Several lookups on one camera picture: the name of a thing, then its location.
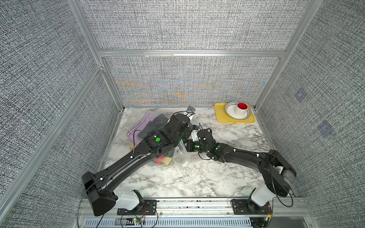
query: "white cup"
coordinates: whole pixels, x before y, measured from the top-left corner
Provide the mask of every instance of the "white cup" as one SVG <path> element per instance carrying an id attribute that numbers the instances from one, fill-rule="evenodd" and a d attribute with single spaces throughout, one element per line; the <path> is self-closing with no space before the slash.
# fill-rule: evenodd
<path id="1" fill-rule="evenodd" d="M 246 103 L 238 103 L 235 107 L 234 107 L 234 113 L 237 115 L 237 116 L 247 116 L 247 113 L 248 113 L 248 109 L 249 109 L 249 106 L 246 104 Z"/>

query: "red object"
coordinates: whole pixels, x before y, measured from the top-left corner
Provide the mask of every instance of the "red object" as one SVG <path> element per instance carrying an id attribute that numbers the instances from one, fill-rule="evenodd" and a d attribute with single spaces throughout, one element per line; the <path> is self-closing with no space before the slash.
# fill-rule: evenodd
<path id="1" fill-rule="evenodd" d="M 163 160 L 164 158 L 165 158 L 164 156 L 160 156 L 160 157 L 158 157 L 158 158 L 156 158 L 156 159 L 155 159 L 155 162 L 156 162 L 157 164 L 161 164 L 161 163 L 162 163 L 162 160 Z"/>
<path id="2" fill-rule="evenodd" d="M 240 109 L 247 109 L 247 105 L 245 103 L 238 103 L 237 105 Z"/>

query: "clear plastic bag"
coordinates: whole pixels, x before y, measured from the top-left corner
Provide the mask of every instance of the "clear plastic bag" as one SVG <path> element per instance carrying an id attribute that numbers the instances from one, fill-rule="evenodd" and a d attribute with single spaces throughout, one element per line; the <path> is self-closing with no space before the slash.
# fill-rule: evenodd
<path id="1" fill-rule="evenodd" d="M 123 113 L 123 118 L 119 124 L 116 137 L 111 141 L 102 160 L 106 162 L 116 162 L 133 150 L 134 146 L 142 141 L 145 133 L 139 130 L 147 129 L 146 132 L 156 130 L 166 124 L 167 120 L 174 112 L 183 111 L 181 108 L 133 108 Z M 190 158 L 182 141 L 167 154 L 151 160 L 148 165 L 153 166 L 178 166 L 185 167 L 189 164 Z"/>
<path id="2" fill-rule="evenodd" d="M 189 164 L 190 157 L 182 140 L 180 140 L 177 147 L 174 148 L 172 160 L 174 161 L 174 166 L 186 167 Z"/>

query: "folded cloth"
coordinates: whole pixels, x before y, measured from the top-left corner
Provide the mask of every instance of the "folded cloth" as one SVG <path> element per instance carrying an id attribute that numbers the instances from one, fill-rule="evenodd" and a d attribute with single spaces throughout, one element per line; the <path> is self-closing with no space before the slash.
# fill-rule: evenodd
<path id="1" fill-rule="evenodd" d="M 130 129 L 128 129 L 127 136 L 130 140 L 133 142 L 133 132 L 136 130 L 143 131 L 143 129 L 147 126 L 147 124 L 154 120 L 156 118 L 156 115 L 153 115 L 149 112 L 147 112 L 135 125 L 133 125 Z M 142 142 L 142 138 L 138 137 L 138 133 L 140 131 L 137 131 L 134 133 L 134 144 L 138 145 L 140 142 Z"/>
<path id="2" fill-rule="evenodd" d="M 152 121 L 148 122 L 148 124 L 146 125 L 146 127 L 143 129 L 144 132 L 150 132 L 153 130 L 157 130 L 159 129 L 162 125 L 167 124 L 167 121 L 169 119 L 166 118 L 166 116 L 164 116 L 163 114 L 158 115 L 156 118 L 154 118 Z M 148 134 L 144 133 L 142 131 L 140 131 L 138 133 L 138 137 L 143 139 L 144 137 L 146 137 Z"/>
<path id="3" fill-rule="evenodd" d="M 134 144 L 138 145 L 148 133 L 153 130 L 157 130 L 162 125 L 167 124 L 169 119 L 163 114 L 158 116 L 147 112 L 135 125 L 133 125 L 127 132 L 127 136 L 133 142 L 133 132 L 134 133 Z"/>

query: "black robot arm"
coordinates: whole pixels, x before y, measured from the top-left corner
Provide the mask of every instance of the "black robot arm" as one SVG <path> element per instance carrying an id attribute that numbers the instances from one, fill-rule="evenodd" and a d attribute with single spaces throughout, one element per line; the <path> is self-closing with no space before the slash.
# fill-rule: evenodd
<path id="1" fill-rule="evenodd" d="M 265 185 L 272 193 L 282 197 L 288 195 L 296 171 L 276 150 L 270 150 L 268 153 L 252 152 L 217 143 L 210 128 L 198 131 L 197 136 L 199 141 L 188 140 L 188 151 L 206 153 L 214 161 L 252 168 L 262 174 Z"/>
<path id="2" fill-rule="evenodd" d="M 123 180 L 151 159 L 167 154 L 180 140 L 186 140 L 190 136 L 196 127 L 189 119 L 194 110 L 189 107 L 185 113 L 171 116 L 166 125 L 151 131 L 134 150 L 117 162 L 100 172 L 87 172 L 82 176 L 95 216 L 103 215 L 113 208 L 118 199 L 113 191 Z"/>

